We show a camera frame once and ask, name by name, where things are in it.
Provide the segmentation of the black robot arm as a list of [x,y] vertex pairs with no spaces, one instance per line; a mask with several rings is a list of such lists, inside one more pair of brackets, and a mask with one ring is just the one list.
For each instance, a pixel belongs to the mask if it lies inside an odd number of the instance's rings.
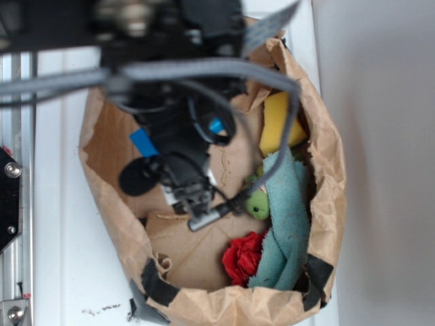
[[122,191],[140,196],[161,184],[177,213],[216,219],[245,200],[213,206],[218,189],[207,173],[209,146],[236,134],[230,100],[245,86],[229,64],[243,61],[246,32],[239,1],[2,1],[2,53],[96,46],[101,61],[95,73],[4,83],[1,95],[17,106],[22,95],[46,101],[102,87],[156,148],[124,167]]

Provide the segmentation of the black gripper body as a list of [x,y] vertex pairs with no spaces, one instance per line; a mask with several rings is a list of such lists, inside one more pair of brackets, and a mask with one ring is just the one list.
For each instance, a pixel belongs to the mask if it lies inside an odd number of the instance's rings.
[[[103,65],[150,62],[174,72],[188,61],[209,68],[212,58],[241,53],[245,21],[239,1],[163,1],[151,11],[140,37],[127,33],[103,48]],[[161,183],[175,192],[177,212],[208,213],[215,192],[207,175],[208,148],[225,146],[235,135],[226,102],[242,89],[241,81],[218,75],[135,82],[116,105],[133,115],[156,153],[124,168],[122,191],[140,196]]]

